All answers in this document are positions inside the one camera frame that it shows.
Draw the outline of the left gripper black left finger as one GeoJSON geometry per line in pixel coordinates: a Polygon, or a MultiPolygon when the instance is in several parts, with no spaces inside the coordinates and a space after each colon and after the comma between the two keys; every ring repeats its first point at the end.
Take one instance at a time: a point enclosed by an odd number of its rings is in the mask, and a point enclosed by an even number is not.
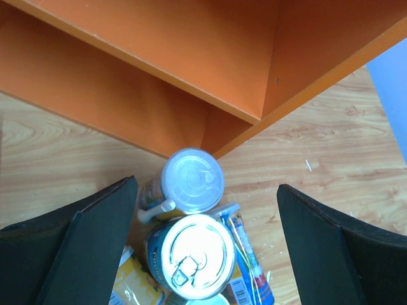
{"type": "Polygon", "coordinates": [[[125,177],[1,229],[1,304],[108,304],[137,197],[125,177]]]}

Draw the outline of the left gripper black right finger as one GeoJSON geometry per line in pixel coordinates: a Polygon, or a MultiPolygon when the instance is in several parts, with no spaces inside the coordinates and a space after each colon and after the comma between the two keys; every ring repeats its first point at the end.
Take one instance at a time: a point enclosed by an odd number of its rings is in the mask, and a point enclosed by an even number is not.
{"type": "Polygon", "coordinates": [[[302,304],[406,304],[406,236],[288,184],[277,203],[302,304]]]}

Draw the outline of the tall blue colourful can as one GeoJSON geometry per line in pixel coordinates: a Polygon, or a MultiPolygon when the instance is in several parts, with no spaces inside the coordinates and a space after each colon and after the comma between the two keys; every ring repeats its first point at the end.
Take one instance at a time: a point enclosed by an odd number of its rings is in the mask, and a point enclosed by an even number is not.
{"type": "Polygon", "coordinates": [[[245,230],[240,205],[229,203],[209,214],[226,226],[235,242],[235,270],[222,294],[230,304],[274,304],[272,290],[245,230]]]}

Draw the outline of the blue yellow tin can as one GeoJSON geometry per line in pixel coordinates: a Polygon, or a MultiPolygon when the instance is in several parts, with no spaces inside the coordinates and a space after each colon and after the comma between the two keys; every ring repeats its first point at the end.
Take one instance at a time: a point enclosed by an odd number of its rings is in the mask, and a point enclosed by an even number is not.
{"type": "Polygon", "coordinates": [[[183,299],[204,300],[222,292],[236,263],[234,239],[217,219],[189,215],[154,227],[144,239],[153,279],[183,299]]]}

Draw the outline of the yellow can with white lid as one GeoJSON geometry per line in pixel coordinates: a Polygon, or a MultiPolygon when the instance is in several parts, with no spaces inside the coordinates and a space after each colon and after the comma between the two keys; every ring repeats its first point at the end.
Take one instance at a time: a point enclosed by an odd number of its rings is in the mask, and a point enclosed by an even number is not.
{"type": "Polygon", "coordinates": [[[143,224],[207,212],[223,197],[224,174],[208,152],[185,148],[173,154],[137,195],[143,224]]]}

